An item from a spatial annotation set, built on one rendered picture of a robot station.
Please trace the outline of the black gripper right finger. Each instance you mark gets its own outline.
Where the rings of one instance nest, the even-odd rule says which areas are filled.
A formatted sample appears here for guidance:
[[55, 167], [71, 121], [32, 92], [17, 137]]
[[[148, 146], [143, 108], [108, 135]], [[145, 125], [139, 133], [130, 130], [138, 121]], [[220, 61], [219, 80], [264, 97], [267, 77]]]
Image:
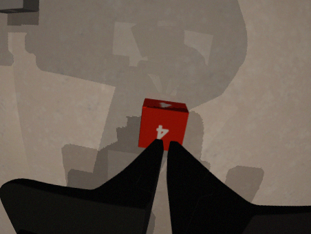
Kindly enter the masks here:
[[252, 204], [174, 141], [167, 195], [172, 234], [311, 234], [311, 206]]

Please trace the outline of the red block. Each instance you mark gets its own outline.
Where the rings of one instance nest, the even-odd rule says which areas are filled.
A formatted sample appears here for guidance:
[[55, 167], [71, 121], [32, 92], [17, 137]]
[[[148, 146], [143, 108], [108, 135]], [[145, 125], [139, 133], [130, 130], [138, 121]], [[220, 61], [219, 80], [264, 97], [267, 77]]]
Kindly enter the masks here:
[[183, 145], [189, 110], [186, 103], [145, 98], [138, 147], [147, 148], [155, 139], [163, 140], [164, 151], [171, 141]]

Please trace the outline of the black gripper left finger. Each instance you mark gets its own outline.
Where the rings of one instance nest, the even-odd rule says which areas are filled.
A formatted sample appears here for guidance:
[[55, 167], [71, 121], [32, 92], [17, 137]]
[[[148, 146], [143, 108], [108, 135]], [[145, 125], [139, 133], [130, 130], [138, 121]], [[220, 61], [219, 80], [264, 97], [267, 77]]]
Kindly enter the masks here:
[[97, 189], [17, 178], [0, 187], [0, 200], [16, 233], [147, 234], [163, 155], [155, 139]]

